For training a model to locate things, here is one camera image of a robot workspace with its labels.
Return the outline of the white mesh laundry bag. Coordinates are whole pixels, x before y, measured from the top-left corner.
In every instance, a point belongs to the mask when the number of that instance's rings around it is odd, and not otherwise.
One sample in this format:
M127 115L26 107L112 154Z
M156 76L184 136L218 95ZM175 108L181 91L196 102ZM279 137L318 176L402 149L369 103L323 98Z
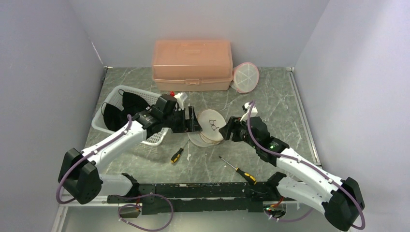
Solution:
M188 138L194 145L209 147L224 140L219 129L226 125L226 121L219 112L206 109L198 115L197 119L202 131L188 133Z

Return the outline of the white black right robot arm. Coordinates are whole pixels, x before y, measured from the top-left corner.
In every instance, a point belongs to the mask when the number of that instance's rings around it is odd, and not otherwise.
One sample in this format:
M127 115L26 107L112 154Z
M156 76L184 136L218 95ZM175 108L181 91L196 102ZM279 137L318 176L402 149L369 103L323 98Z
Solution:
M297 200L322 213L340 231L365 228L365 203L353 178L342 179L318 168L287 143L270 135L259 117L249 120L231 117L218 131L224 140L248 144L261 160L285 171L273 174L266 181L269 199Z

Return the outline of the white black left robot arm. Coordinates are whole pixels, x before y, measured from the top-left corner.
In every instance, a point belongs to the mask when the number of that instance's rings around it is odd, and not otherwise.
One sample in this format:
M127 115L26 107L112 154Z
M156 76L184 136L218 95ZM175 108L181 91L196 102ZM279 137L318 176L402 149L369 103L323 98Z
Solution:
M160 95L154 105L134 105L125 112L125 124L109 137L82 151L72 148L65 153L56 190L59 204L87 204L99 195L112 195L127 203L136 201L140 184L134 177L126 173L104 176L99 169L163 128L172 133L202 131L194 107L182 108L179 100L169 94Z

